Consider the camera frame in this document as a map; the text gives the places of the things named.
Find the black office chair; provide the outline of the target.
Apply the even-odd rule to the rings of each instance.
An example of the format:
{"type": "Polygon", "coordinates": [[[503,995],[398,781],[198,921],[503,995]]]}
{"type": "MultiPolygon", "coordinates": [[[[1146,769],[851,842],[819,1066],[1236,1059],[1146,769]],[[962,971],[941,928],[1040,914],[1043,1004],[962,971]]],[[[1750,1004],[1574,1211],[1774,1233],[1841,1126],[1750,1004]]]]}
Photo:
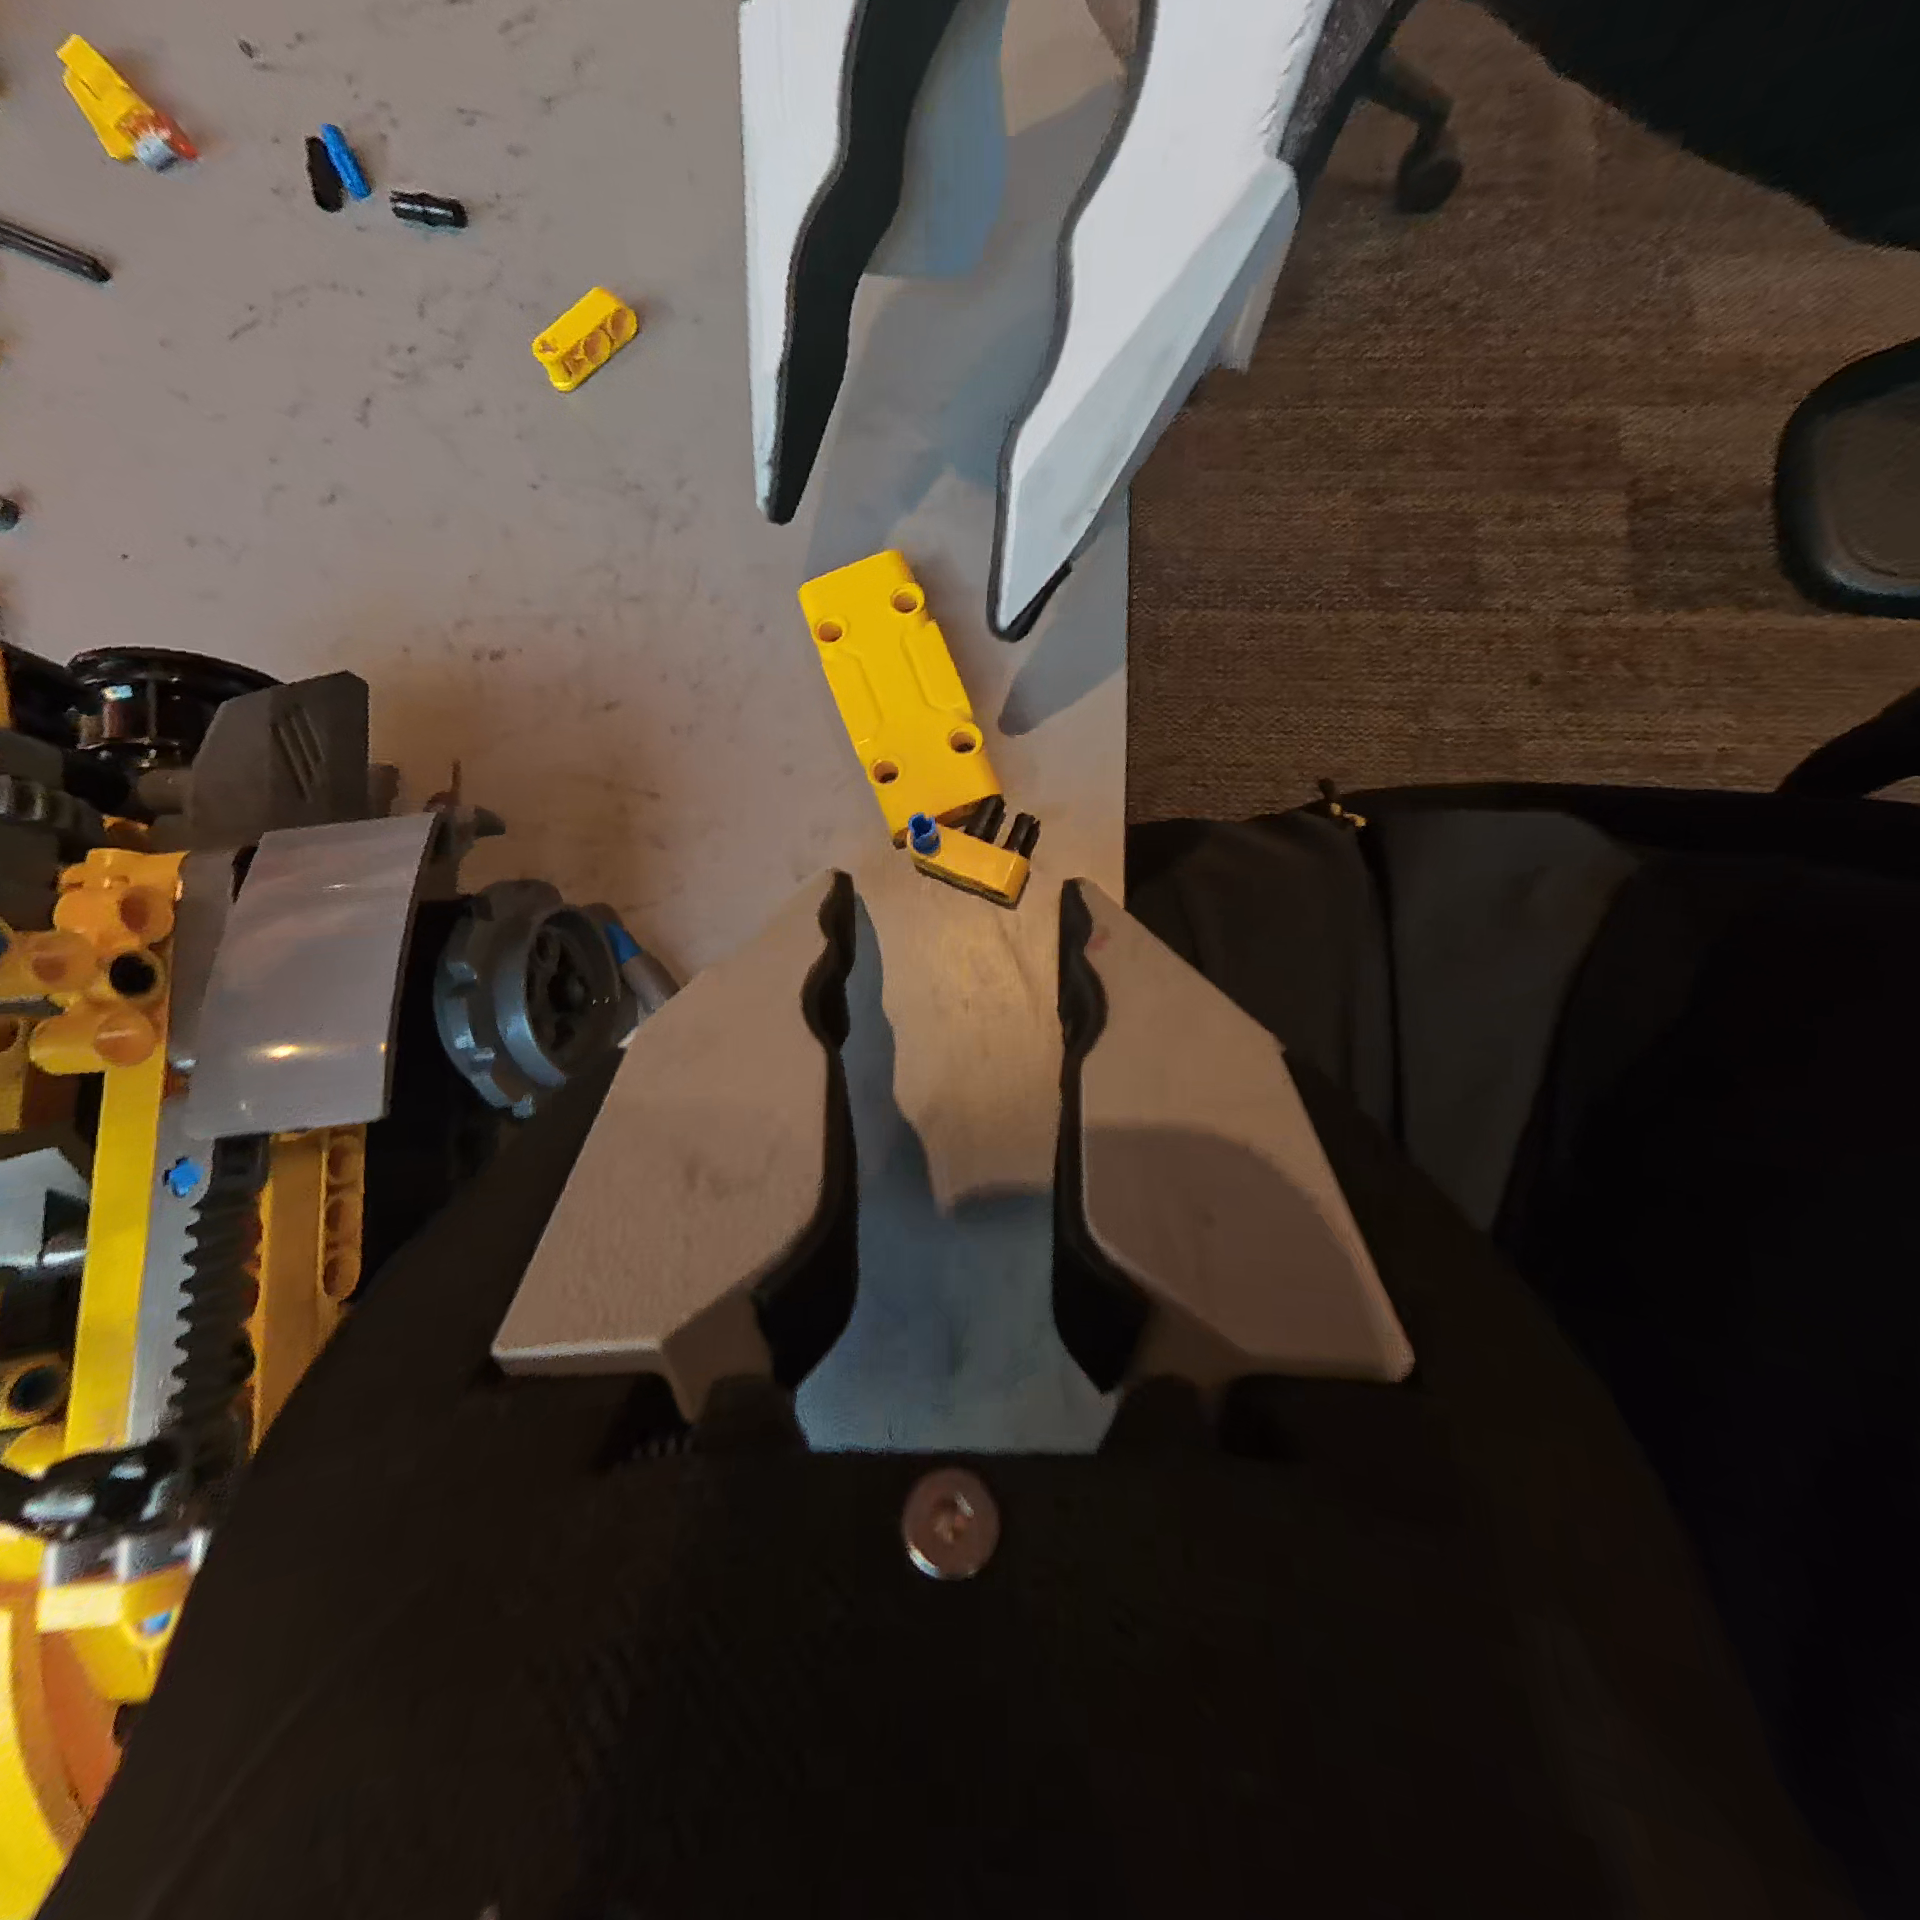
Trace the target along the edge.
{"type": "Polygon", "coordinates": [[[1451,141],[1451,97],[1395,53],[1377,55],[1361,95],[1410,126],[1395,207],[1404,215],[1444,207],[1465,171],[1451,141]]]}

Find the black brick axle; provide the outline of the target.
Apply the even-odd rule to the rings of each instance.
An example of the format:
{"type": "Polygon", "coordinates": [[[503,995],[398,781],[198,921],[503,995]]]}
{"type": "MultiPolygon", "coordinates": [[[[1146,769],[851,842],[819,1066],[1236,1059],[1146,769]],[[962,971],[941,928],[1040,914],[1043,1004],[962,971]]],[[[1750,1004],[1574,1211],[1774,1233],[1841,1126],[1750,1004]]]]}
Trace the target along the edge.
{"type": "Polygon", "coordinates": [[[112,285],[112,266],[99,254],[39,233],[37,228],[27,228],[9,218],[0,218],[0,248],[11,257],[31,261],[66,278],[79,278],[99,287],[112,285]]]}

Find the cluster of small brick pins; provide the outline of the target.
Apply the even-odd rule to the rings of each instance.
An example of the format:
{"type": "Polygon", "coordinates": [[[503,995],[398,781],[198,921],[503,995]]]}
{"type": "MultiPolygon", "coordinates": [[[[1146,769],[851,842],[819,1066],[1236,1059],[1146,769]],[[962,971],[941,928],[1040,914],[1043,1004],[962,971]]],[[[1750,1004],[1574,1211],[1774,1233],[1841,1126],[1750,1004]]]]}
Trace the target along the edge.
{"type": "MultiPolygon", "coordinates": [[[[314,205],[324,211],[346,211],[349,205],[373,203],[375,195],[362,155],[349,143],[349,132],[337,125],[324,125],[303,136],[303,176],[314,205]]],[[[404,228],[466,232],[469,225],[469,211],[460,198],[420,189],[389,189],[389,211],[404,228]]]]}

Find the yellow rectangular brick panel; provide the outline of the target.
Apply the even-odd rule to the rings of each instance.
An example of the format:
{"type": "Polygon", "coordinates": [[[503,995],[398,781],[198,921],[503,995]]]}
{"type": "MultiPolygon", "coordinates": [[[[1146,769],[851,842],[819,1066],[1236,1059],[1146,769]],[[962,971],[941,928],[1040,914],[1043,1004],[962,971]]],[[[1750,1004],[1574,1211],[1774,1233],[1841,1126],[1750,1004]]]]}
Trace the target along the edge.
{"type": "Polygon", "coordinates": [[[798,608],[857,769],[893,844],[1002,792],[945,635],[900,550],[815,574],[798,608]]]}

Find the grey axle blue tips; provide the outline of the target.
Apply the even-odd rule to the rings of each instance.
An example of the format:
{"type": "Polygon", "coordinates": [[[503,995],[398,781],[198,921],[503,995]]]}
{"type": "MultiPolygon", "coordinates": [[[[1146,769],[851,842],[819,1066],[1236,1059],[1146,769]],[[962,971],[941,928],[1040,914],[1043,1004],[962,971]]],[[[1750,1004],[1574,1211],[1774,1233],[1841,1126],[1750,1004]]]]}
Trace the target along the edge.
{"type": "Polygon", "coordinates": [[[663,961],[648,945],[643,945],[618,918],[603,921],[603,936],[618,964],[619,981],[634,1000],[635,1020],[647,1020],[678,993],[678,981],[663,966],[663,961]]]}

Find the grey desk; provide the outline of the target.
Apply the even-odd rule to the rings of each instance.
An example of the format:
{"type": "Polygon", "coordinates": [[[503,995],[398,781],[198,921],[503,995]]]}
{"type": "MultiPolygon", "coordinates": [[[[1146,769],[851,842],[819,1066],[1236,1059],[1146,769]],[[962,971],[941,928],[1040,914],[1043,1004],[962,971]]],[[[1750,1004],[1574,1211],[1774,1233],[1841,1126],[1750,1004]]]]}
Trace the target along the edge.
{"type": "Polygon", "coordinates": [[[911,928],[797,585],[900,547],[995,725],[1039,668],[978,621],[1002,414],[1043,347],[1066,171],[1115,62],[1083,3],[962,3],[923,109],[1002,100],[966,180],[907,192],[966,275],[889,250],[804,512],[754,505],[737,3],[2,3],[2,215],[102,254],[2,263],[2,635],[276,678],[352,668],[401,804],[463,773],[533,871],[677,971],[811,869],[856,871],[851,1066],[930,1066],[911,928]],[[84,36],[198,161],[112,161],[60,84],[84,36]],[[314,205],[337,125],[375,195],[314,205]],[[460,198],[404,228],[389,189],[460,198]],[[557,396],[529,347],[608,287],[640,334],[557,396]]]}

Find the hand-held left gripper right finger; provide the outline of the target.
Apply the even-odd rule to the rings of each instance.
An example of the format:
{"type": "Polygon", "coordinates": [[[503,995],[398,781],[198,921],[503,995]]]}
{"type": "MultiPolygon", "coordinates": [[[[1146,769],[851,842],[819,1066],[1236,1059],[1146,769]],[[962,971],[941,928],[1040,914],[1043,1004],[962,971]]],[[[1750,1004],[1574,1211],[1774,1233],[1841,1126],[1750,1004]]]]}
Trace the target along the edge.
{"type": "Polygon", "coordinates": [[[1051,1316],[1103,1395],[1401,1384],[1414,1345],[1274,1031],[1086,878],[1060,883],[1051,1316]]]}

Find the short yellow brick beam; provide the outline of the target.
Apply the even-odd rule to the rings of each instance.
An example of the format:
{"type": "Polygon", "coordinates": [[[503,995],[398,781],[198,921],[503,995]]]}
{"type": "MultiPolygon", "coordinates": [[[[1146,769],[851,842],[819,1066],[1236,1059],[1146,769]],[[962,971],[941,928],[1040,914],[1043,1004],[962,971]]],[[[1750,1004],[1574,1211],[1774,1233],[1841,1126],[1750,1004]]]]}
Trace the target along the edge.
{"type": "Polygon", "coordinates": [[[911,834],[905,848],[919,873],[937,878],[973,899],[985,899],[1009,910],[1022,905],[1022,893],[1029,888],[1029,854],[985,842],[962,828],[911,834]]]}
{"type": "Polygon", "coordinates": [[[582,299],[543,327],[529,347],[557,396],[579,390],[640,334],[635,305],[608,287],[586,287],[582,299]]]}

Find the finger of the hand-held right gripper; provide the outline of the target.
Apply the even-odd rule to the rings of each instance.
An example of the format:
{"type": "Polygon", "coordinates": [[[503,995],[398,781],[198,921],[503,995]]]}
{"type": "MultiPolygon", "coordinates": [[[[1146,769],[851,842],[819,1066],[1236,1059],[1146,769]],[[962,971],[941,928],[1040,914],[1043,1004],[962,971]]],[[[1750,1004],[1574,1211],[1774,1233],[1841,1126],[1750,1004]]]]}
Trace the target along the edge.
{"type": "Polygon", "coordinates": [[[957,3],[740,3],[748,398],[767,522],[798,512],[957,3]]]}
{"type": "Polygon", "coordinates": [[[1115,117],[1065,215],[1039,382],[1009,422],[985,613],[1015,641],[1289,248],[1282,136],[1329,3],[1140,3],[1115,117]]]}

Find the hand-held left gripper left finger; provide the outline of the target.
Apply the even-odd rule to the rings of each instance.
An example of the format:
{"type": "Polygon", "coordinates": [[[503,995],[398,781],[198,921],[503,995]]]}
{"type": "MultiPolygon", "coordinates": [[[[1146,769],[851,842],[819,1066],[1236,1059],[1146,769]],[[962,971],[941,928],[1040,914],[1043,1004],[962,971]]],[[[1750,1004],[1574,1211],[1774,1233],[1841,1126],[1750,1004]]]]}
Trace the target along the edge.
{"type": "Polygon", "coordinates": [[[505,1373],[659,1379],[699,1420],[830,1353],[857,1287],[851,961],[826,869],[640,1025],[493,1335],[505,1373]]]}

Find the yellow grey brick vehicle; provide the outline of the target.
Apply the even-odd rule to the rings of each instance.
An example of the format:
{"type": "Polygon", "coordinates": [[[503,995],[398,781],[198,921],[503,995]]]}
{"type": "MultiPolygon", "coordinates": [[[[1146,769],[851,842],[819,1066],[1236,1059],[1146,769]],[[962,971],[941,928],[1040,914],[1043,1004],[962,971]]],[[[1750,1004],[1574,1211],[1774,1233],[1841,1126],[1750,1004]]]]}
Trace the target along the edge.
{"type": "Polygon", "coordinates": [[[466,892],[370,684],[2,642],[2,1916],[362,1283],[635,1025],[609,905],[466,892]]]}

